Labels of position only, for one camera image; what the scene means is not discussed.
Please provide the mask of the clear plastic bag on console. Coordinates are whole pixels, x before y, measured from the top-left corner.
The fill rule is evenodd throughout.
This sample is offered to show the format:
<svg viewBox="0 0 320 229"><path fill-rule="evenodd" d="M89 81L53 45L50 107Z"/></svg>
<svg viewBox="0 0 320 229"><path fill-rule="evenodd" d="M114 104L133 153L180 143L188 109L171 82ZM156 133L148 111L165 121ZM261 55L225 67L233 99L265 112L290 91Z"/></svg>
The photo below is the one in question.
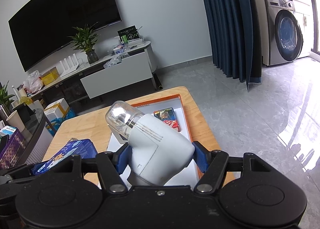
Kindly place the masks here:
<svg viewBox="0 0 320 229"><path fill-rule="evenodd" d="M107 61L104 64L104 69L107 69L109 67L115 66L117 64L120 64L123 59L129 57L130 55L128 53L122 53L122 54L117 54L114 55L109 61Z"/></svg>

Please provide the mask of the potted green plant glass vase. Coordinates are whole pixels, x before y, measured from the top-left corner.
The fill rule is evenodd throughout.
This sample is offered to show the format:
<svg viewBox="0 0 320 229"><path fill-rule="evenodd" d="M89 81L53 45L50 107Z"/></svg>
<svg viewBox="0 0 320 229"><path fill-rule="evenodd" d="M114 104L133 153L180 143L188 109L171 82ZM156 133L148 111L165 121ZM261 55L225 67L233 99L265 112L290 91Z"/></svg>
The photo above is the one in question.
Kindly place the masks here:
<svg viewBox="0 0 320 229"><path fill-rule="evenodd" d="M98 35L95 33L93 25L85 24L83 27L74 27L76 33L70 36L73 50L80 50L87 55L88 63L91 65L99 60L94 45L98 41Z"/></svg>

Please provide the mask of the orange white cardboard box tray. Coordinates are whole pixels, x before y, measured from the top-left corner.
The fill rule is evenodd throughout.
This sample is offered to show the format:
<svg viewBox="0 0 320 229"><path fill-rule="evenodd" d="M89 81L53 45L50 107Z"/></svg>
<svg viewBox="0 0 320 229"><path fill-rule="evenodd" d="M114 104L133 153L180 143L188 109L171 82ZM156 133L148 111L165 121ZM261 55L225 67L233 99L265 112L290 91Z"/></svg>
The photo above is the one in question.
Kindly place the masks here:
<svg viewBox="0 0 320 229"><path fill-rule="evenodd" d="M129 145L117 162L127 187L197 184L200 171L179 94L132 105L116 101L105 119L112 131L107 149Z"/></svg>

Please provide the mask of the white yellow floor carton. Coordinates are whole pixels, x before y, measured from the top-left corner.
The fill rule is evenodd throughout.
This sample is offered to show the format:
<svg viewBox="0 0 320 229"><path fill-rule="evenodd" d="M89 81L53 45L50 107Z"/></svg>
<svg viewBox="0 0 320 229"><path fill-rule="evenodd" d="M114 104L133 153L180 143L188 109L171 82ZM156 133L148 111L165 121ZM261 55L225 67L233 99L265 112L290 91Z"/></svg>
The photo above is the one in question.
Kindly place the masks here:
<svg viewBox="0 0 320 229"><path fill-rule="evenodd" d="M64 118L70 107L64 98L56 100L55 102L49 104L45 109L44 113L49 121L53 121L56 118Z"/></svg>

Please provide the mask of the white plastic bag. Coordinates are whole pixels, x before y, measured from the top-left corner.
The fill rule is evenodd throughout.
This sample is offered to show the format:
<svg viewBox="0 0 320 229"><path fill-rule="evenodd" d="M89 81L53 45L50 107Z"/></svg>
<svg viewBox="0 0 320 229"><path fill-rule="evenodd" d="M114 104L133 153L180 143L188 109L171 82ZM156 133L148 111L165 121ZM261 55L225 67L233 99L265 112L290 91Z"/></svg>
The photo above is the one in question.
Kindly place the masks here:
<svg viewBox="0 0 320 229"><path fill-rule="evenodd" d="M23 86L28 94L34 94L40 91L44 86L40 72L36 70L29 74L27 79L23 82Z"/></svg>

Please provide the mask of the dark blue curtain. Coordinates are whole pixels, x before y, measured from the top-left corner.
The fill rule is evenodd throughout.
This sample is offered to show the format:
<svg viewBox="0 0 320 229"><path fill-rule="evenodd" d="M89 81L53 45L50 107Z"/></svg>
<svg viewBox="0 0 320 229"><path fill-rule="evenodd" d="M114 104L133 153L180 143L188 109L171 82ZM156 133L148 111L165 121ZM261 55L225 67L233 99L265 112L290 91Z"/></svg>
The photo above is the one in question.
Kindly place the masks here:
<svg viewBox="0 0 320 229"><path fill-rule="evenodd" d="M229 78L261 83L262 52L255 0L203 0L213 64Z"/></svg>

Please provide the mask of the blue plastic floor bag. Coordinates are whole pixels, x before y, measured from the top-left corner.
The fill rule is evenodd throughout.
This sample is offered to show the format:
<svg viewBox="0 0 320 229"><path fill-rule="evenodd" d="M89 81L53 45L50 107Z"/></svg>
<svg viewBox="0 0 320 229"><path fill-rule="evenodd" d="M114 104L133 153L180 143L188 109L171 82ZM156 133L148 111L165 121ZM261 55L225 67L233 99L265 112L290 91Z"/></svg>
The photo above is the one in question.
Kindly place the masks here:
<svg viewBox="0 0 320 229"><path fill-rule="evenodd" d="M71 118L76 117L76 113L73 109L70 109L65 117L52 118L52 117L49 117L48 115L47 115L47 117L48 117L48 120L50 121L50 124L47 124L46 128L47 128L48 132L52 136L54 136L56 134L57 130L60 128L61 124L66 120L69 120Z"/></svg>

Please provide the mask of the white wifi router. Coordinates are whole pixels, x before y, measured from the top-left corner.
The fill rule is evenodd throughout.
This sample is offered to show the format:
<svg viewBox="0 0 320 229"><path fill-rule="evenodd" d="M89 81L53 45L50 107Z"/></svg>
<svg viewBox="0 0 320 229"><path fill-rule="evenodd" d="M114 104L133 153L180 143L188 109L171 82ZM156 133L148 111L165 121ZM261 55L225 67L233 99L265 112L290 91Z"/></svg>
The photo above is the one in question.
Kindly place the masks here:
<svg viewBox="0 0 320 229"><path fill-rule="evenodd" d="M79 61L75 54L60 60L60 65L63 68L63 72L60 74L60 77L64 77L74 71L79 67Z"/></svg>

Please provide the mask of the purple patterned gift box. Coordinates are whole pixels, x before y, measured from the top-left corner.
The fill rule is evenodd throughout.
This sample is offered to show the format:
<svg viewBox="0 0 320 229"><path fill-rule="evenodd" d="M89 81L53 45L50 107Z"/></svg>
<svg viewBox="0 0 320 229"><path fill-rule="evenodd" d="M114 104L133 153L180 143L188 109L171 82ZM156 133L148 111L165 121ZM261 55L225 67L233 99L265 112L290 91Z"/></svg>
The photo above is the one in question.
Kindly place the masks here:
<svg viewBox="0 0 320 229"><path fill-rule="evenodd" d="M1 151L1 169L9 169L17 164L26 148L25 143L24 136L19 130L16 130L9 136L8 143Z"/></svg>

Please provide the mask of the blue tin with cartoon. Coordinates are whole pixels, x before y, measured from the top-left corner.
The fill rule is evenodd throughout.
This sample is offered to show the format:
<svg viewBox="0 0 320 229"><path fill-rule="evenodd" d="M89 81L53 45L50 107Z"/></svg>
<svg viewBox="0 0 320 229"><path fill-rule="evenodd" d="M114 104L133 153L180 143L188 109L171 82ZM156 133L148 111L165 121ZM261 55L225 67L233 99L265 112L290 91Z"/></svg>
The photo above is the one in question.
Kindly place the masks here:
<svg viewBox="0 0 320 229"><path fill-rule="evenodd" d="M90 139L70 140L49 160L38 163L32 169L34 175L41 175L71 155L80 155L82 159L94 158L98 154Z"/></svg>

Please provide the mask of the white plug-in heater with bottle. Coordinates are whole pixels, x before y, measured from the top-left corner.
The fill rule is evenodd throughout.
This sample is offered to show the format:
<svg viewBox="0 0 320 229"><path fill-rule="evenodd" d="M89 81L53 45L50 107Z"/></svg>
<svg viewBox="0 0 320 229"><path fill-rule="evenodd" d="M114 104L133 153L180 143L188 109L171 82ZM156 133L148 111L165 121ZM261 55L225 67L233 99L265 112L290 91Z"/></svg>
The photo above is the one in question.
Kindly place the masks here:
<svg viewBox="0 0 320 229"><path fill-rule="evenodd" d="M133 186L163 186L189 165L195 148L178 131L126 102L116 101L106 122L132 147L127 181Z"/></svg>

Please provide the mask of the black green display box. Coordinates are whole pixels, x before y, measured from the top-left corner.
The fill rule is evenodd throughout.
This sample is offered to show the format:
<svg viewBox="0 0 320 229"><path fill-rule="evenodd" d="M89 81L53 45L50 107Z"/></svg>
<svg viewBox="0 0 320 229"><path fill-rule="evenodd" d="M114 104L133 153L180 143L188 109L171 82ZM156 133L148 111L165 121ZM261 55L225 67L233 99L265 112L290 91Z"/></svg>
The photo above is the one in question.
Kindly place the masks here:
<svg viewBox="0 0 320 229"><path fill-rule="evenodd" d="M121 43L128 44L130 41L140 38L138 29L136 26L130 26L121 30L118 30L118 36Z"/></svg>

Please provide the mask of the black wall television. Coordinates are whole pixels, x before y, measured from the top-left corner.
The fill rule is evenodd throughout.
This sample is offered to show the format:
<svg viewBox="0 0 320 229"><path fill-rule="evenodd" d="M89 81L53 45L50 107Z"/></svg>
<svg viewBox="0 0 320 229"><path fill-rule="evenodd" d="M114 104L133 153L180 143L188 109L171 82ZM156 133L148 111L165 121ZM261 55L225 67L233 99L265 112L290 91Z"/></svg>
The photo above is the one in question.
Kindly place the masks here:
<svg viewBox="0 0 320 229"><path fill-rule="evenodd" d="M65 47L77 27L94 30L121 21L116 0L30 0L9 20L25 71Z"/></svg>

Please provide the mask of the white TV console cabinet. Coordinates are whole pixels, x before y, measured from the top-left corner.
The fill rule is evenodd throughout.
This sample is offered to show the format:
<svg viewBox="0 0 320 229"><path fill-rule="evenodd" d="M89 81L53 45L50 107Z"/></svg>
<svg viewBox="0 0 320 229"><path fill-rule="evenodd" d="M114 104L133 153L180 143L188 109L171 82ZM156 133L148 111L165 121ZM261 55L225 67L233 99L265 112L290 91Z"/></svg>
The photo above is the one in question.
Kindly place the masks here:
<svg viewBox="0 0 320 229"><path fill-rule="evenodd" d="M140 81L155 80L154 74L157 69L157 63L150 41L145 41L125 53L129 56L122 59L120 63L108 68L104 68L104 64L112 59L111 56L105 56L91 65L84 63L77 70L64 76L61 75L36 94L29 96L29 98L35 100L36 97L43 95L48 89L59 87L73 77L81 81L86 96L90 99Z"/></svg>

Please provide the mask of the black glass round side table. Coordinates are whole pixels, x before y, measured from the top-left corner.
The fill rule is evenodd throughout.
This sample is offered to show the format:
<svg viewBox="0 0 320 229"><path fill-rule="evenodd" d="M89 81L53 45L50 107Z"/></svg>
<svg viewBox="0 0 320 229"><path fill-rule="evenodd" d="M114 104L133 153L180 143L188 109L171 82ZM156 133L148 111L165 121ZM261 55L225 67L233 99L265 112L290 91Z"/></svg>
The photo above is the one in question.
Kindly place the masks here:
<svg viewBox="0 0 320 229"><path fill-rule="evenodd" d="M22 149L17 154L18 159L14 167L22 164L41 162L52 142L53 135L48 131L47 126L52 128L44 111L40 108L31 110L29 106L22 105L16 110L25 126L21 134L24 137Z"/></svg>

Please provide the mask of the yellow cardboard box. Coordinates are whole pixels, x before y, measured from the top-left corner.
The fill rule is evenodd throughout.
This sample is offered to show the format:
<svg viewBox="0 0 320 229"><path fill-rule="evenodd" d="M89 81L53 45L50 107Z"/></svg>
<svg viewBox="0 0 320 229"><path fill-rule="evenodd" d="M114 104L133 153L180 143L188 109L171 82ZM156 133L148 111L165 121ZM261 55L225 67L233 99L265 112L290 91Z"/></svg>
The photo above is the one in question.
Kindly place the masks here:
<svg viewBox="0 0 320 229"><path fill-rule="evenodd" d="M49 85L50 83L54 82L59 78L60 74L56 67L53 67L52 69L48 70L47 72L41 74L40 78L43 82L44 86Z"/></svg>

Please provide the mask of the blue red playing card pack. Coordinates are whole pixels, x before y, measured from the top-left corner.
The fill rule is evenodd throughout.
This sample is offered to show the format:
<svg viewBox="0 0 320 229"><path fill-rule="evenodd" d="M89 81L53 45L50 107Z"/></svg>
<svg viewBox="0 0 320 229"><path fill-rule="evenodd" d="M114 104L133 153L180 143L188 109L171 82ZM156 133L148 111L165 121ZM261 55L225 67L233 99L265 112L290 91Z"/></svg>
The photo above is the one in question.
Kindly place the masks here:
<svg viewBox="0 0 320 229"><path fill-rule="evenodd" d="M176 114L172 107L161 109L153 112L153 116L169 125L174 130L180 132L180 125L178 123Z"/></svg>

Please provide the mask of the front-load washing machine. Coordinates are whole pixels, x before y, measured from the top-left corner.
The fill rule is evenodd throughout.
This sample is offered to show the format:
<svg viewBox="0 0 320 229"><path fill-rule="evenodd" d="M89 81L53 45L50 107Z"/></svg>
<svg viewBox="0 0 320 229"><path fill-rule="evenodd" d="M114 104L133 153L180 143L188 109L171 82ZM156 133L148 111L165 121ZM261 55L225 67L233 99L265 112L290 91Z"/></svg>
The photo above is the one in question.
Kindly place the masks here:
<svg viewBox="0 0 320 229"><path fill-rule="evenodd" d="M255 0L266 66L308 57L313 46L311 5L302 0Z"/></svg>

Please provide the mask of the white power adapter box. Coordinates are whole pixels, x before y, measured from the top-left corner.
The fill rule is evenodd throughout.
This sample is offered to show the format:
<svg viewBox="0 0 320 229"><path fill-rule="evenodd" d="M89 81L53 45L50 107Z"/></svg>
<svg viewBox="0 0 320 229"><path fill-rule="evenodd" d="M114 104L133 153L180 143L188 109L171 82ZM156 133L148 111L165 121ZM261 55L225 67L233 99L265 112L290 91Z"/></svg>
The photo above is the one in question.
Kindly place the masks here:
<svg viewBox="0 0 320 229"><path fill-rule="evenodd" d="M116 137L117 141L120 143L120 144L125 144L128 142L128 139L125 138L124 136L122 136L120 133L118 133L117 131L116 132L113 132L113 135Z"/></svg>

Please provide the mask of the paper cup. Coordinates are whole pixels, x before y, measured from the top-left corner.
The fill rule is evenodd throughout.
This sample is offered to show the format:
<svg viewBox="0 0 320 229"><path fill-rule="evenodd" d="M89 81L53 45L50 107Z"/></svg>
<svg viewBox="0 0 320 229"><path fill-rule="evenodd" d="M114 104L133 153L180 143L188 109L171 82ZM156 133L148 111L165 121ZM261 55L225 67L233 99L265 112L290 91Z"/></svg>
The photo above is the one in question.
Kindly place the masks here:
<svg viewBox="0 0 320 229"><path fill-rule="evenodd" d="M25 129L25 125L24 125L23 121L21 120L21 118L18 114L18 111L13 111L6 119L6 122L10 126L16 127L20 132L23 132L23 130Z"/></svg>

